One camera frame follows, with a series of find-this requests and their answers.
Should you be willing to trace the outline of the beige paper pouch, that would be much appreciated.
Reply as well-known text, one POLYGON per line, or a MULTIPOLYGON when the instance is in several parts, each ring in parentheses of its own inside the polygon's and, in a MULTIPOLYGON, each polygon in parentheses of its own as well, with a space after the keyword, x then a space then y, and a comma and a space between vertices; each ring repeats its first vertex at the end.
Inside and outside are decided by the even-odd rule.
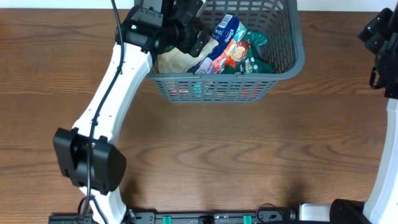
POLYGON ((211 38, 197 57, 185 54, 178 48, 174 48, 157 57, 155 71, 157 73, 187 73, 192 67, 203 61, 216 46, 218 46, 218 42, 211 38))

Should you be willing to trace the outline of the Kleenex tissue multipack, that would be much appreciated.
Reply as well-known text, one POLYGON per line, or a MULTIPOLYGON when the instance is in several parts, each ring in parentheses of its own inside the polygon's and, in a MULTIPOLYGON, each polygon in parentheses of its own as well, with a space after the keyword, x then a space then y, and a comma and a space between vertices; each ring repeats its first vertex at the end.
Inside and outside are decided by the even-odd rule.
POLYGON ((241 21, 226 14, 211 35, 218 44, 205 58, 190 68, 194 74, 238 73, 238 64, 247 55, 248 30, 241 21))

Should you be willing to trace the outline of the green Nescafe coffee bag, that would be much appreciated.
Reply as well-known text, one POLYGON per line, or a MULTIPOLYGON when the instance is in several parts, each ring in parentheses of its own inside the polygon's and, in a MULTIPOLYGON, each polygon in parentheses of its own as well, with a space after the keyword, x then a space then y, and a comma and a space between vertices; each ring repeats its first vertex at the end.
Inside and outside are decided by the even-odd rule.
POLYGON ((249 30, 231 53, 221 73, 272 73, 273 67, 263 61, 260 48, 267 44, 267 38, 260 32, 249 30))

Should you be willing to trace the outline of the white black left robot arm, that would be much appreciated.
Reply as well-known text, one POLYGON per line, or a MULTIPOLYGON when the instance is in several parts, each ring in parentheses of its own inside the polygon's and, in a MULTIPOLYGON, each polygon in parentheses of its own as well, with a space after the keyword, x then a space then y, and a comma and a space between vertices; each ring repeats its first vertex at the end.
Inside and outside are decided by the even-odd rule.
POLYGON ((186 38, 204 8, 205 0, 142 1, 117 20, 111 61, 93 99, 72 128, 53 137, 62 175, 85 194, 77 222, 130 221, 119 189, 126 170, 117 148, 121 126, 157 56, 186 38))

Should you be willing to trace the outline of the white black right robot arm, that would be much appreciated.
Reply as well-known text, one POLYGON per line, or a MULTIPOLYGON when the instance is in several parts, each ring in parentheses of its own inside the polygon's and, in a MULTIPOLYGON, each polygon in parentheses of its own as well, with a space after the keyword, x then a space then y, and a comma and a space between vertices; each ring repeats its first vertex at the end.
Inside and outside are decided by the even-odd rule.
POLYGON ((375 55, 369 79, 384 90, 387 131, 376 181, 365 202, 338 198, 331 204, 302 203, 284 223, 397 223, 397 9, 384 8, 359 33, 375 55))

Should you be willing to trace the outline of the grey plastic lattice basket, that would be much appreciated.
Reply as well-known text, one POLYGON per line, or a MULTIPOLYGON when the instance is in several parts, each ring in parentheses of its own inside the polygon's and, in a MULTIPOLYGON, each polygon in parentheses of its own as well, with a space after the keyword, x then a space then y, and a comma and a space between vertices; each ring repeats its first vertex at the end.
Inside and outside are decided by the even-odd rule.
POLYGON ((256 50, 272 73, 148 74, 165 99, 175 103, 253 102, 279 81, 301 72, 305 52, 296 0, 209 1, 196 23, 214 30, 226 14, 265 35, 267 44, 256 50))

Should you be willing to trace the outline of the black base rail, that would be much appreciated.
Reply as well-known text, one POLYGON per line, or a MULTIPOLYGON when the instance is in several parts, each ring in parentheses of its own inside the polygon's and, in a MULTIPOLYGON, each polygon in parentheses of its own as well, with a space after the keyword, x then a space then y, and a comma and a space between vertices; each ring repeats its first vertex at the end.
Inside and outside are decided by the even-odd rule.
POLYGON ((262 224, 262 223, 336 223, 331 205, 303 203, 298 207, 282 208, 263 203, 257 210, 223 212, 138 212, 126 210, 124 224, 262 224))

